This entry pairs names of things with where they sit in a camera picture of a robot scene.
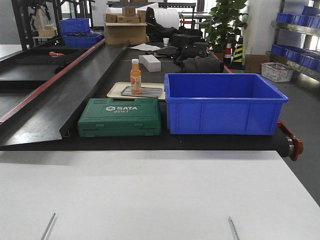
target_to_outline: sata logo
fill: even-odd
[[[138,110],[136,106],[118,106],[117,110]]]
[[[116,108],[114,106],[108,106],[105,110],[114,111],[114,110],[116,110]]]
[[[108,106],[105,110],[107,111],[115,111],[115,110],[138,110],[136,106]]]

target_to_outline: orange tool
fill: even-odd
[[[54,51],[49,52],[49,55],[50,55],[51,57],[64,56],[63,53],[56,53],[56,52],[54,52]]]

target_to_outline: white basket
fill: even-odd
[[[289,82],[294,71],[278,62],[261,63],[261,75],[276,83]]]

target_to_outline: traffic cone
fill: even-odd
[[[225,65],[229,65],[231,63],[231,40],[230,39],[228,40],[228,43],[226,44],[223,62]]]
[[[230,66],[230,69],[238,69],[242,70],[242,49],[243,49],[244,38],[242,36],[239,37],[239,41],[236,44],[235,51],[233,54],[233,60]]]

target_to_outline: yellow striped post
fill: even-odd
[[[230,69],[243,69],[242,61],[243,61],[243,42],[244,38],[242,36],[239,37],[239,41],[236,44],[235,51],[233,54],[233,60],[230,66]]]

